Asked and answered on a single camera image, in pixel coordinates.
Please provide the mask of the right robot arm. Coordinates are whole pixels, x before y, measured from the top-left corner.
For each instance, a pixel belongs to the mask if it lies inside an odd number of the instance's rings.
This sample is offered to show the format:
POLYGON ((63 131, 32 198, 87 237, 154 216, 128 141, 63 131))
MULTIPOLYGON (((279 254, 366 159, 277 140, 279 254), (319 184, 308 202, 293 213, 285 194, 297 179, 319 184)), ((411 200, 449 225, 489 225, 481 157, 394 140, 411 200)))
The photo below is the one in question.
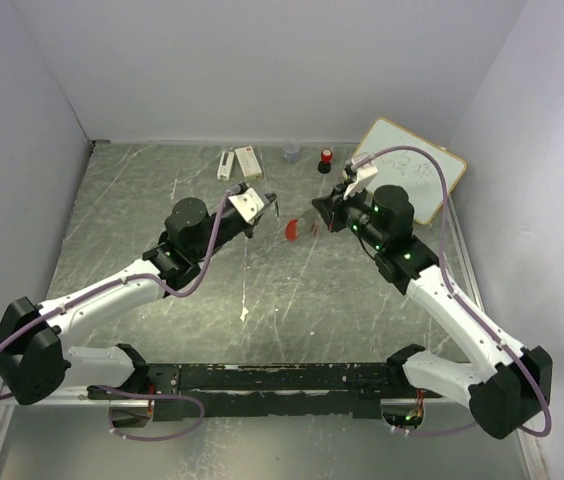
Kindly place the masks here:
POLYGON ((414 234, 406 191, 385 185, 374 195, 348 196, 345 190, 338 184, 311 202, 328 231, 347 229, 370 247, 380 275, 431 315, 467 358, 456 363, 420 345, 405 347, 387 360, 388 390, 401 398, 418 389, 453 400, 496 439, 524 428, 537 414, 548 416, 551 356, 507 334, 458 286, 442 257, 414 234))

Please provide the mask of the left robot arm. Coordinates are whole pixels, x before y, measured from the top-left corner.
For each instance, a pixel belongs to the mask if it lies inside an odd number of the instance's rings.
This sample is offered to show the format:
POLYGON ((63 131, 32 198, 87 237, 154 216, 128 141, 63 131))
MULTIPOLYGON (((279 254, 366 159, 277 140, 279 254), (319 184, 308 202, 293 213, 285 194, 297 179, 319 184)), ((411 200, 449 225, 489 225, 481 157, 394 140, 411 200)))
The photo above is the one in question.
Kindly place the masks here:
POLYGON ((8 397, 35 404, 70 387, 116 390, 135 399, 150 391, 149 366, 127 344, 86 348, 81 342, 105 322, 136 307, 200 286, 212 256, 238 235, 252 237, 273 193, 239 185, 215 213, 198 198, 176 203, 156 246, 121 271, 80 291, 39 304, 22 297, 0 322, 0 377, 8 397))

